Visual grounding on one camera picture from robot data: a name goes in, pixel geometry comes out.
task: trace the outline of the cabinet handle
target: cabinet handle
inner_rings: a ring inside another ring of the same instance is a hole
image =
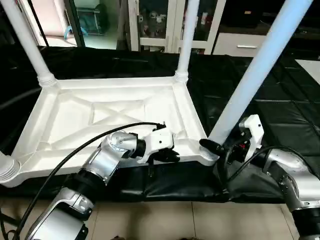
[[[238,49],[256,49],[257,46],[237,45]]]

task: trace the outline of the white pipe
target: white pipe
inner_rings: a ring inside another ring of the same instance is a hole
[[[4,155],[0,151],[0,181],[8,181],[9,179],[16,176],[20,170],[19,161],[13,157]]]
[[[57,80],[49,71],[37,45],[29,32],[29,26],[23,18],[15,0],[0,0],[11,25],[13,26],[21,45],[24,48],[30,62],[38,75],[38,81],[42,87],[53,86]]]
[[[294,34],[313,0],[286,0],[209,139],[223,144]]]
[[[183,41],[179,57],[178,68],[175,71],[175,79],[179,82],[188,81],[188,66],[194,40],[195,28],[197,24],[198,8],[200,0],[189,0],[185,15],[185,27],[183,31]]]

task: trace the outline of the black padded mat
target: black padded mat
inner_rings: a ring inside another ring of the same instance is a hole
[[[0,149],[10,154],[40,93],[36,74],[23,50],[1,49],[3,94],[0,96]],[[49,47],[41,53],[57,79],[125,78],[172,76],[177,54],[126,52],[93,48]],[[207,134],[217,122],[237,87],[251,58],[227,55],[192,55],[189,89]],[[20,100],[11,102],[24,94]],[[320,86],[291,58],[279,60],[257,92],[244,116],[259,114],[264,127],[263,144],[285,145],[301,152],[320,174]],[[239,167],[238,162],[230,171]],[[56,176],[42,198],[52,198],[66,176]],[[43,178],[25,181],[18,187],[0,187],[2,196],[31,197]],[[276,183],[255,166],[248,167],[223,194],[213,168],[197,162],[162,164],[154,167],[119,169],[101,200],[205,201],[279,203]]]

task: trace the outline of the white cabinet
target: white cabinet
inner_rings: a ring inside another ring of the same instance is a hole
[[[200,0],[192,48],[211,54],[226,0]],[[182,46],[184,16],[188,0],[128,0],[130,43],[162,47],[166,53],[178,53]]]
[[[177,0],[128,0],[131,50],[164,47],[171,52]]]
[[[216,41],[213,54],[236,57],[254,57],[265,38],[265,35],[221,32]]]

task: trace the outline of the black cable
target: black cable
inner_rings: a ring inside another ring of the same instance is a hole
[[[15,237],[15,235],[16,235],[16,230],[10,230],[10,231],[8,231],[8,232],[6,233],[6,236],[8,237],[8,239],[9,239],[9,234],[13,234],[13,238],[12,238],[12,239],[14,239],[14,237]]]
[[[1,211],[1,208],[0,208],[0,227],[1,227],[1,232],[2,232],[4,240],[9,240],[8,239],[8,234],[7,234],[6,228],[5,228],[4,219],[3,219],[2,216],[3,216],[3,214],[2,214],[2,211]]]
[[[28,90],[26,92],[23,92],[13,98],[11,98],[10,100],[4,102],[4,103],[1,103],[0,104],[0,111],[2,111],[3,109],[5,108],[8,108],[10,106],[12,106],[13,104],[15,104],[16,102],[18,101],[21,101],[21,100],[24,100],[25,98],[33,95],[33,94],[36,94],[37,92],[41,92],[42,88],[41,87],[37,87],[37,88],[34,88],[34,89],[31,89],[31,90]]]
[[[296,150],[288,147],[288,146],[282,146],[282,145],[278,145],[278,146],[267,146],[261,150],[259,150],[257,153],[255,153],[252,157],[250,157],[244,164],[241,165],[241,167],[238,168],[237,171],[234,172],[234,174],[226,181],[226,183],[230,183],[231,181],[233,181],[248,165],[249,163],[255,159],[258,155],[267,152],[269,150],[272,149],[280,149],[280,150],[286,150],[287,152],[291,152],[295,155],[297,155],[299,158],[301,158],[305,165],[308,167],[308,170],[317,177],[316,173],[312,170],[312,168],[310,167],[309,163],[307,162],[307,160],[304,158],[304,156],[302,156],[299,152],[297,152]]]
[[[15,226],[15,227],[18,227],[19,222],[20,222],[20,220],[14,219],[14,218],[7,216],[5,214],[2,214],[1,218],[5,223],[8,223],[8,224]]]
[[[220,172],[223,173],[223,175],[224,175],[223,178],[224,178],[225,181],[228,179],[228,161],[229,161],[229,158],[230,158],[230,156],[231,156],[231,154],[232,154],[232,152],[233,152],[233,150],[234,150],[234,147],[237,146],[237,145],[239,145],[239,144],[241,144],[241,143],[244,142],[244,141],[247,141],[250,137],[247,136],[247,135],[242,136],[242,137],[239,138],[237,141],[235,141],[235,142],[229,147],[228,151],[226,152],[225,157],[224,157],[223,162],[222,162],[222,169],[218,171],[218,172],[219,172],[219,175],[220,175]]]
[[[88,145],[92,144],[94,141],[112,134],[114,132],[117,132],[119,130],[122,129],[126,129],[126,128],[131,128],[134,126],[139,126],[139,125],[155,125],[157,127],[162,128],[164,125],[159,124],[159,123],[155,123],[155,122],[137,122],[137,123],[131,123],[131,124],[127,124],[124,126],[120,126],[117,127],[115,129],[106,131],[104,133],[99,134],[98,136],[95,136],[94,138],[91,138],[89,141],[85,142],[84,144],[82,144],[81,146],[79,146],[78,148],[76,148],[74,151],[72,151],[68,156],[66,156],[54,169],[53,171],[49,174],[49,176],[46,178],[46,180],[44,181],[43,185],[40,187],[39,191],[36,193],[35,197],[33,198],[33,200],[31,201],[30,205],[28,206],[28,208],[25,210],[21,221],[19,223],[19,226],[16,229],[15,235],[13,237],[13,240],[19,240],[19,235],[21,233],[22,228],[24,227],[24,225],[26,224],[26,221],[32,211],[32,209],[35,207],[37,200],[41,194],[41,192],[43,191],[43,189],[45,188],[45,186],[47,185],[47,183],[51,180],[51,178],[59,171],[59,169],[70,159],[72,158],[75,154],[77,154],[78,152],[80,152],[82,149],[84,149],[85,147],[87,147]]]

